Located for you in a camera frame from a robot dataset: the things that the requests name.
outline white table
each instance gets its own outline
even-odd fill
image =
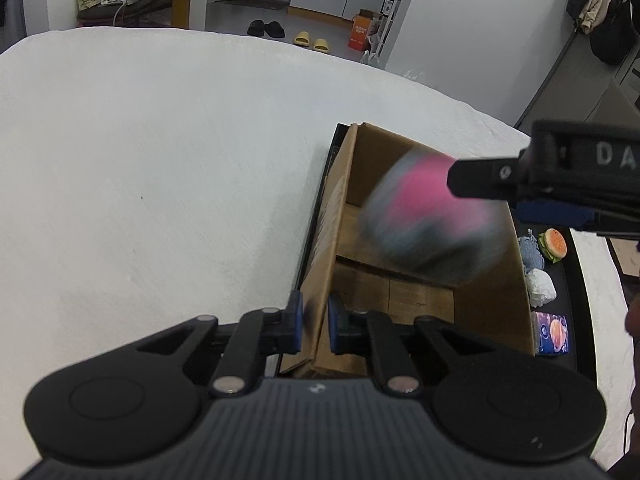
[[[0,478],[37,458],[22,421],[51,371],[203,312],[283,306],[338,122],[452,156],[527,137],[398,76],[260,38],[91,28],[0,56]],[[576,235],[609,421],[632,384],[606,244]]]

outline plastic bag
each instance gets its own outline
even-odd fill
[[[417,70],[412,68],[411,70],[407,70],[402,77],[405,79],[409,79],[410,81],[415,81],[420,83],[421,85],[427,85],[427,73],[424,70]]]
[[[360,58],[360,62],[365,65],[372,66],[373,68],[380,68],[380,58],[375,52],[365,50],[364,54]]]
[[[557,296],[554,282],[544,270],[531,270],[525,275],[524,281],[529,292],[529,303],[533,308],[543,306]]]

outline bottle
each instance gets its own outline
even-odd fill
[[[391,12],[391,7],[393,7],[395,0],[385,0],[382,3],[382,8],[380,9],[380,14],[383,16],[389,17],[389,13]]]

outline orange box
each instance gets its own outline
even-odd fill
[[[382,17],[379,12],[373,10],[360,9],[358,15],[353,19],[353,28],[349,38],[349,47],[364,52],[366,49],[367,36],[371,30],[371,25]]]

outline cardboard box on floor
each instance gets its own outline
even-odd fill
[[[376,20],[382,18],[382,14],[373,10],[360,9],[360,12],[353,17],[353,27],[348,46],[364,52],[367,47],[367,36],[371,26]]]
[[[350,310],[380,310],[403,324],[430,314],[533,355],[529,301],[506,205],[504,221],[512,235],[504,258],[455,290],[425,285],[403,274],[359,237],[359,209],[385,173],[415,146],[424,148],[371,124],[351,125],[324,183],[314,246],[301,286],[305,302],[302,351],[284,356],[283,373],[295,377],[366,375],[363,358],[331,353],[326,313],[331,290],[340,293]]]

